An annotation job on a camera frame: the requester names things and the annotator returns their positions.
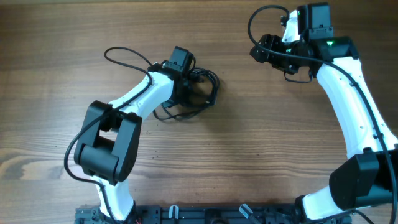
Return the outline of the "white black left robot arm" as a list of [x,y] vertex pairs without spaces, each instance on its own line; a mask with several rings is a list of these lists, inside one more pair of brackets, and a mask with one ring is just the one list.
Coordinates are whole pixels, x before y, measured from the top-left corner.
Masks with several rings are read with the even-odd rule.
[[144,79],[124,96],[109,103],[92,102],[80,132],[67,148],[65,159],[73,160],[95,184],[101,201],[97,207],[103,223],[134,223],[135,201],[127,177],[136,162],[144,120],[158,106],[165,108],[190,104],[185,87],[195,71],[191,52],[175,47],[169,60],[151,63]]

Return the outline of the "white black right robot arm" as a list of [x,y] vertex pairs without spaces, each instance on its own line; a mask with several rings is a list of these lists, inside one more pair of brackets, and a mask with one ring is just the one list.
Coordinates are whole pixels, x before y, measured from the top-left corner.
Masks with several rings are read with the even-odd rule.
[[363,208],[389,204],[397,218],[397,138],[384,122],[364,81],[352,39],[337,37],[326,2],[286,11],[283,36],[266,34],[253,41],[251,56],[280,70],[287,81],[308,68],[327,94],[346,145],[347,160],[328,185],[297,197],[287,218],[292,223],[342,223]]

